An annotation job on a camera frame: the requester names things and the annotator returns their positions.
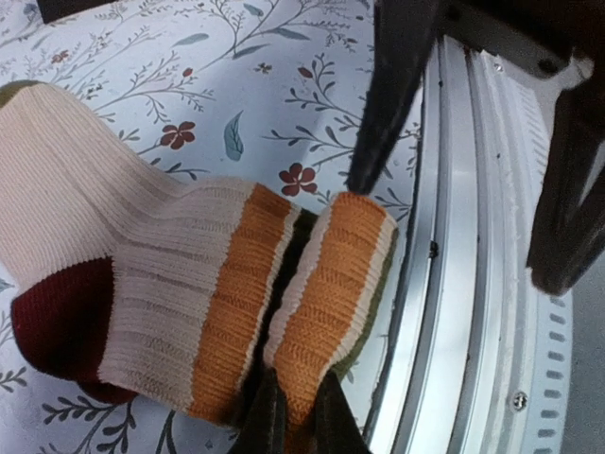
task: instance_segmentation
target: dark object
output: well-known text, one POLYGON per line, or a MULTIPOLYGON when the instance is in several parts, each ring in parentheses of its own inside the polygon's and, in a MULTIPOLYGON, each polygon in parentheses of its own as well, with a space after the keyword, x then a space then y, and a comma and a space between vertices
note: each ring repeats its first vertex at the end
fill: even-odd
POLYGON ((45 24, 71 16, 86 9, 112 3, 115 0, 38 0, 40 14, 45 24))
POLYGON ((374 73, 347 181, 359 194, 372 191, 387 163, 437 28, 545 78, 559 72, 575 48, 594 61, 591 79, 557 102, 527 259, 536 287, 565 293, 605 249, 605 171, 580 204, 605 138, 605 2, 381 0, 375 8, 374 73))
MULTIPOLYGON (((271 369, 265 372, 244 428, 229 454, 283 454, 285 425, 285 394, 271 369)), ((333 371, 321 382, 316 397, 315 437, 317 454, 371 454, 333 371)))

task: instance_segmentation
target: striped sock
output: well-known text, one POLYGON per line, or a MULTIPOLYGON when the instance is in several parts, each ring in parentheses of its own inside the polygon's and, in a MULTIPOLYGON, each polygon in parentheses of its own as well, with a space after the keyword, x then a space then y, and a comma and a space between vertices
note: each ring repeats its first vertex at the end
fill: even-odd
POLYGON ((15 87, 0 257, 25 358, 106 400, 142 393, 230 422, 288 246, 315 216, 255 183, 177 183, 61 89, 15 87))
POLYGON ((346 373, 361 351, 396 237, 395 220, 353 194, 340 194, 316 222, 271 320, 264 352, 287 399, 287 452, 308 451, 310 417, 323 377, 333 367, 346 373))

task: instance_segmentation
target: orange stripe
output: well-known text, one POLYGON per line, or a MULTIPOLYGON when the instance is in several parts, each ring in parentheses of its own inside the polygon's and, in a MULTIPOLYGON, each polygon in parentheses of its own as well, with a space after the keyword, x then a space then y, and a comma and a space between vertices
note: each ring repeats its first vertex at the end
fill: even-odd
POLYGON ((349 330, 386 215, 381 207, 352 194, 340 196, 332 206, 318 267, 275 355, 295 426, 305 423, 320 374, 349 330))
POLYGON ((237 383, 263 310, 266 282, 285 232, 291 205, 261 185, 246 201, 199 340, 193 403, 188 413, 229 424, 238 401, 237 383))

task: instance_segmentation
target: screw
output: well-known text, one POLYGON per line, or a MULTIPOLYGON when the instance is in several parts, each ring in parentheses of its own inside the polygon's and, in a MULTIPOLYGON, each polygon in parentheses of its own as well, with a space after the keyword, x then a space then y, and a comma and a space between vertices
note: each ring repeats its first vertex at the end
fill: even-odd
POLYGON ((522 411, 527 407, 529 398, 523 391, 515 393, 512 397, 512 407, 515 411, 522 411))

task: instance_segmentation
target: tablecloth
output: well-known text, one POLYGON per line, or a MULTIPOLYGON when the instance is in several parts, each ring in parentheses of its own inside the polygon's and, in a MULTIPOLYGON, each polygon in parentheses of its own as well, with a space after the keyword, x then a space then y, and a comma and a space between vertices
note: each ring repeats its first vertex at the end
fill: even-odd
MULTIPOLYGON (((241 176, 318 212, 344 189, 372 71, 372 34, 366 0, 130 0, 49 26, 35 2, 4 0, 0 84, 37 79, 69 90, 132 152, 181 181, 241 176)), ((402 235, 370 340, 343 381, 360 428, 404 258, 421 103, 418 94, 372 194, 402 235)), ((229 428, 144 397, 101 404, 74 383, 33 370, 11 334, 16 291, 0 270, 1 453, 228 450, 229 428)))

